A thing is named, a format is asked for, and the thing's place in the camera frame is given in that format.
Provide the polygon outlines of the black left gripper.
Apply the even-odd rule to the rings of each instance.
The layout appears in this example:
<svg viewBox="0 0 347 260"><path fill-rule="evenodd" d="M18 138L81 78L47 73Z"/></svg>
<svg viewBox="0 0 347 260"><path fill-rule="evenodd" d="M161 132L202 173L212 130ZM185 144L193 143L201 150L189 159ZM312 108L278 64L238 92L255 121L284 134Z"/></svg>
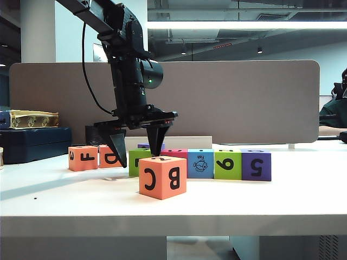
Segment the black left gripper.
<svg viewBox="0 0 347 260"><path fill-rule="evenodd" d="M178 113L165 112L153 104L146 104L126 109L115 109L112 111L112 116L117 117L117 119L96 122L94 126L97 127L104 144L116 155L122 167L126 168L126 130L121 128L146 128L151 154L153 157L158 157L161 153L165 134Z"/></svg>

